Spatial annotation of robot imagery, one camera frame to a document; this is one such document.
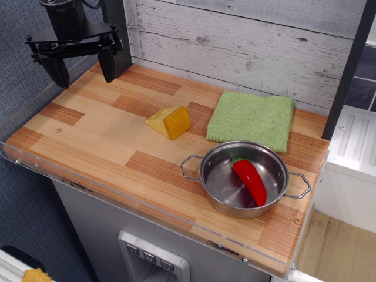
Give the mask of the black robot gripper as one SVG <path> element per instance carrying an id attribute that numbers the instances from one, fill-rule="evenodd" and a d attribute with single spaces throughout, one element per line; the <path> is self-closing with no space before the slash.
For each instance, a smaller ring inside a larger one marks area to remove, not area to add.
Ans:
<path id="1" fill-rule="evenodd" d="M 86 1 L 40 1 L 46 9 L 51 27 L 27 35 L 24 42 L 32 57 L 41 63 L 55 84 L 69 88 L 69 73 L 63 61 L 85 55 L 98 55 L 100 67 L 107 83 L 115 79 L 114 56 L 122 50 L 118 26 L 114 23 L 94 22 L 86 17 Z"/>

